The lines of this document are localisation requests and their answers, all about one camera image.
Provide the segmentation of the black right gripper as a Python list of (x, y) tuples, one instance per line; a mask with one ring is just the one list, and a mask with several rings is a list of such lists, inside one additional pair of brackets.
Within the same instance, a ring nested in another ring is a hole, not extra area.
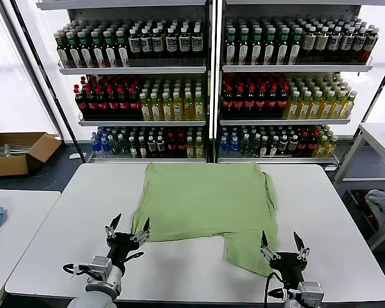
[(302, 238), (293, 232), (297, 253), (275, 252), (270, 248), (265, 231), (262, 231), (261, 253), (269, 261), (269, 266), (277, 270), (281, 275), (284, 286), (298, 286), (304, 281), (302, 271), (307, 267), (307, 258), (309, 256), (309, 247), (304, 245)]

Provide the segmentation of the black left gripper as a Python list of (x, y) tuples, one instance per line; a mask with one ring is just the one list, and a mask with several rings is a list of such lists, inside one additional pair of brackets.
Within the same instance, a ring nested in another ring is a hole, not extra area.
[(115, 233), (120, 219), (121, 213), (105, 226), (107, 245), (110, 248), (107, 257), (111, 259), (112, 264), (122, 264), (130, 252), (139, 249), (139, 243), (145, 243), (150, 237), (150, 217), (147, 218), (143, 229), (134, 235)]

